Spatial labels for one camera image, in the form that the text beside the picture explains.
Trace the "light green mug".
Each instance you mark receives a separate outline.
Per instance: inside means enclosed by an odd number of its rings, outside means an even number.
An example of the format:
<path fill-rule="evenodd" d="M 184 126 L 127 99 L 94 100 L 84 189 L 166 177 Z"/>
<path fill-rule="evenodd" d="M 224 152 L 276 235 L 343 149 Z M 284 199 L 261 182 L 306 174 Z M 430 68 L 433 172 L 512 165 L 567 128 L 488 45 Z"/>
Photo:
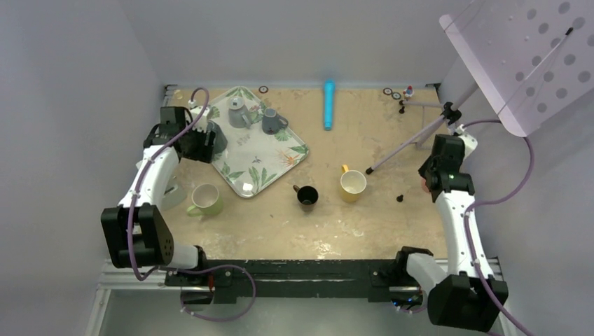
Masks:
<path fill-rule="evenodd" d="M 192 205 L 186 214 L 190 217 L 214 216 L 223 211 L 223 199 L 219 189 L 212 184 L 202 184 L 196 187 L 191 193 Z"/>

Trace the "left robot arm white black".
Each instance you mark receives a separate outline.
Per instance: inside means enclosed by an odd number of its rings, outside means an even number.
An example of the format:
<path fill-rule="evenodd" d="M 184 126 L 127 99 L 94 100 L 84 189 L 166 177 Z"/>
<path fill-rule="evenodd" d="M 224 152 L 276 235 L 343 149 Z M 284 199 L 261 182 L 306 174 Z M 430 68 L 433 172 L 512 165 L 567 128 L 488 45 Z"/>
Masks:
<path fill-rule="evenodd" d="M 181 159 L 210 163 L 221 136 L 208 121 L 209 107 L 166 106 L 143 142 L 137 175 L 117 206 L 100 216 L 111 262 L 117 268 L 181 270 L 191 286 L 209 276 L 205 252 L 174 240 L 161 214 L 166 190 Z"/>

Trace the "dark grey mug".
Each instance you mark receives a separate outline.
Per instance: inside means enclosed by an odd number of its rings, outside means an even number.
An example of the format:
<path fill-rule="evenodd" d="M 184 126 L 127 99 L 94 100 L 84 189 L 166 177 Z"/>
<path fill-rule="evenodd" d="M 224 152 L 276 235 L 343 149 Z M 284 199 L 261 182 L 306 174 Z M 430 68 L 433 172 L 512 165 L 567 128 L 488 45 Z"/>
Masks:
<path fill-rule="evenodd" d="M 223 133 L 223 130 L 216 122 L 210 120 L 208 125 L 212 132 L 215 133 L 215 140 L 214 140 L 214 147 L 213 147 L 213 154 L 219 154 L 225 151 L 228 146 L 228 140 Z"/>

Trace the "aluminium frame rail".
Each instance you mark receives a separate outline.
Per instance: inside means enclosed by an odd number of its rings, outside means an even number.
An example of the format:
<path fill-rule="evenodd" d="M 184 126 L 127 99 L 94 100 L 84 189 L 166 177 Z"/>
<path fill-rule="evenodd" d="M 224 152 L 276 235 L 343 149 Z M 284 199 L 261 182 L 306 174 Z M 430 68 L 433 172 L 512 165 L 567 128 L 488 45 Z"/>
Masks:
<path fill-rule="evenodd" d="M 458 105 L 376 90 L 233 87 L 160 110 L 125 196 L 100 216 L 111 264 L 162 271 L 181 310 L 240 297 L 365 298 L 488 332 L 509 296 L 476 227 Z"/>

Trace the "yellow mug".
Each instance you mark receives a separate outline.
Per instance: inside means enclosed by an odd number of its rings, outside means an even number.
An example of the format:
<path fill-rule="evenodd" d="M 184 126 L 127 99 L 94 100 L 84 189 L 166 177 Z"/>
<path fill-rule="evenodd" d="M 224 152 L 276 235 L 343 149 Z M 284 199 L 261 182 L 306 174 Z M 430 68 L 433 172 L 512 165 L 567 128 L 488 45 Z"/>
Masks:
<path fill-rule="evenodd" d="M 340 197 L 344 202 L 356 202 L 367 187 L 366 177 L 360 171 L 351 170 L 346 164 L 341 169 Z"/>

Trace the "white clamp bracket left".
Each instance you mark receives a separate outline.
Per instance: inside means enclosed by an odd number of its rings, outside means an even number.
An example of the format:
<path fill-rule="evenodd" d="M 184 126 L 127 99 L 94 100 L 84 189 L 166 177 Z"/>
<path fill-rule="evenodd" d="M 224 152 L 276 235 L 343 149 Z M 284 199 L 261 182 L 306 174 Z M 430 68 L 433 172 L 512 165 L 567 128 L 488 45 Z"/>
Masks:
<path fill-rule="evenodd" d="M 172 209 L 186 199 L 175 173 L 175 164 L 167 160 L 144 160 L 138 166 L 138 174 L 132 184 L 136 195 L 136 205 L 156 205 L 160 211 Z"/>

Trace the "perforated translucent panel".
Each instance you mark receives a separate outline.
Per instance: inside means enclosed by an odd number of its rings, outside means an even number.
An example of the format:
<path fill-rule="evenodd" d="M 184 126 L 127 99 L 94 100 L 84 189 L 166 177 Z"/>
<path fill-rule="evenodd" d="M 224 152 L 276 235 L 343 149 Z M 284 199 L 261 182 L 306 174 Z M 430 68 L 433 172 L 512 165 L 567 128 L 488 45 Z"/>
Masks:
<path fill-rule="evenodd" d="M 439 22 L 513 135 L 593 92 L 592 1 L 471 1 Z"/>

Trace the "leaf pattern serving tray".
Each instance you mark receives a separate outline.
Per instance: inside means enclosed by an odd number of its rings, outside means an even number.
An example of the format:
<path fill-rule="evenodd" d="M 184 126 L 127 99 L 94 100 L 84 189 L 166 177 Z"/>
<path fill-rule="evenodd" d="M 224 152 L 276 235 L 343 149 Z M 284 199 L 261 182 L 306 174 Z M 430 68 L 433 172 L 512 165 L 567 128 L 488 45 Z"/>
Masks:
<path fill-rule="evenodd" d="M 228 122 L 227 101 L 234 96 L 244 99 L 252 121 L 250 129 L 237 129 Z M 290 127 L 274 135 L 263 132 L 261 121 L 268 106 L 247 87 L 229 89 L 210 100 L 209 107 L 209 120 L 219 124 L 228 140 L 212 165 L 240 197 L 256 196 L 309 155 L 308 145 Z"/>

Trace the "light grey mug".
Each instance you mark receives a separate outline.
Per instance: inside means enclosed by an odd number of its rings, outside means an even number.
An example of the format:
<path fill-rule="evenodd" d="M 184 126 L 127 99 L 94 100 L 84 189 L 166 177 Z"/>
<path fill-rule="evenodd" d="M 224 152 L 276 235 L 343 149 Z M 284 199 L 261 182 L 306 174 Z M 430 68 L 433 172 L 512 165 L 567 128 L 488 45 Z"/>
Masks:
<path fill-rule="evenodd" d="M 228 122 L 237 129 L 250 129 L 252 121 L 249 117 L 249 110 L 244 102 L 244 99 L 239 96 L 231 97 L 227 101 L 228 105 Z"/>

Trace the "blue grey textured mug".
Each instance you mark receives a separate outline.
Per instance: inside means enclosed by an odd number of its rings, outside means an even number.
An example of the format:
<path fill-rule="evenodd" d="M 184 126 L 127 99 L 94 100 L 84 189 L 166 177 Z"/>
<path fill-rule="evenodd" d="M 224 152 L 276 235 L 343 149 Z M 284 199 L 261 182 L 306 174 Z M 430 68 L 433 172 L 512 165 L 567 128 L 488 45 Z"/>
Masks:
<path fill-rule="evenodd" d="M 274 135 L 280 130 L 286 129 L 289 125 L 288 120 L 282 117 L 273 108 L 267 108 L 263 112 L 263 118 L 261 122 L 263 132 L 268 135 Z"/>

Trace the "white tripod stand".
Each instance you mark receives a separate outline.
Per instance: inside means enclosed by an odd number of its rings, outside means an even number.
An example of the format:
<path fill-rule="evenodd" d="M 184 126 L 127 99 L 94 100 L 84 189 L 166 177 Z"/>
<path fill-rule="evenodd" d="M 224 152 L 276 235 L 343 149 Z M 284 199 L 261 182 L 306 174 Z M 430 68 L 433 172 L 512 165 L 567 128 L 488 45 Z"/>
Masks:
<path fill-rule="evenodd" d="M 405 147 L 414 144 L 417 148 L 420 148 L 423 143 L 433 134 L 436 133 L 439 127 L 442 125 L 447 125 L 448 132 L 450 135 L 454 135 L 455 129 L 461 125 L 459 119 L 462 116 L 462 113 L 459 111 L 459 107 L 468 99 L 470 96 L 477 91 L 479 85 L 476 81 L 474 81 L 460 97 L 455 100 L 454 102 L 447 102 L 444 105 L 441 105 L 442 112 L 439 117 L 433 121 L 431 121 L 427 126 L 424 126 L 419 132 L 414 134 L 411 138 L 407 139 L 405 142 L 400 144 L 395 150 L 391 153 L 386 155 L 384 158 L 379 160 L 378 162 L 372 164 L 369 168 L 366 169 L 365 174 L 371 175 L 379 166 L 383 165 L 394 157 L 396 154 L 400 153 Z"/>

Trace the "small red white figurine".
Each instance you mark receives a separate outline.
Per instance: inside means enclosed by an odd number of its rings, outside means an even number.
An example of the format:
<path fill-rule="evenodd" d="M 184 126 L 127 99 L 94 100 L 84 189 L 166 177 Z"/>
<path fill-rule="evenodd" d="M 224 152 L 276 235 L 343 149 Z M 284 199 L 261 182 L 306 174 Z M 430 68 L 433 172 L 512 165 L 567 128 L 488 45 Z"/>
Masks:
<path fill-rule="evenodd" d="M 413 89 L 412 85 L 409 85 L 404 91 L 403 91 L 403 97 L 405 100 L 410 100 L 413 95 L 415 94 L 415 91 Z"/>

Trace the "brown small mug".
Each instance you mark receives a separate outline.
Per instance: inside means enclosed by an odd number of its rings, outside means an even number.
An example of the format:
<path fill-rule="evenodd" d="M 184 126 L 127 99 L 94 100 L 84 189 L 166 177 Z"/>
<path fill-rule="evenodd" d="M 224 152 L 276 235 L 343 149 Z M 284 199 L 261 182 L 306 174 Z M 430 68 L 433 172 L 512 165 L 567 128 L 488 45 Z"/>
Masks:
<path fill-rule="evenodd" d="M 296 192 L 298 202 L 301 206 L 313 207 L 319 199 L 319 193 L 317 189 L 310 185 L 305 185 L 302 187 L 293 185 L 293 190 Z"/>

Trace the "pink mug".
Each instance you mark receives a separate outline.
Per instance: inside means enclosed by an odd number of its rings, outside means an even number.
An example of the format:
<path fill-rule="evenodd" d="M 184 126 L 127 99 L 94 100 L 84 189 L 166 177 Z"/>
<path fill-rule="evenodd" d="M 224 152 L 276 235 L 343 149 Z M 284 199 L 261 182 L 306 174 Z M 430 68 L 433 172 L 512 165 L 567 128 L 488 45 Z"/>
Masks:
<path fill-rule="evenodd" d="M 421 179 L 420 185 L 421 185 L 422 189 L 423 189 L 423 190 L 424 190 L 426 193 L 428 193 L 428 192 L 429 192 L 429 189 L 428 189 L 428 187 L 426 186 L 426 180 L 425 180 L 425 179 L 423 179 L 423 178 Z"/>

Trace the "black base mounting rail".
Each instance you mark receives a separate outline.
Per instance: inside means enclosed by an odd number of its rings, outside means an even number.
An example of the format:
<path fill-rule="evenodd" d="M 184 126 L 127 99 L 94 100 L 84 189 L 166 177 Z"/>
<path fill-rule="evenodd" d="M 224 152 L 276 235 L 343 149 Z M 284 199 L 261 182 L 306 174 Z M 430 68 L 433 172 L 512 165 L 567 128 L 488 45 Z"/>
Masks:
<path fill-rule="evenodd" d="M 418 308 L 424 295 L 394 259 L 209 260 L 208 274 L 177 272 L 168 287 L 201 288 L 217 304 L 238 298 L 353 298 Z"/>

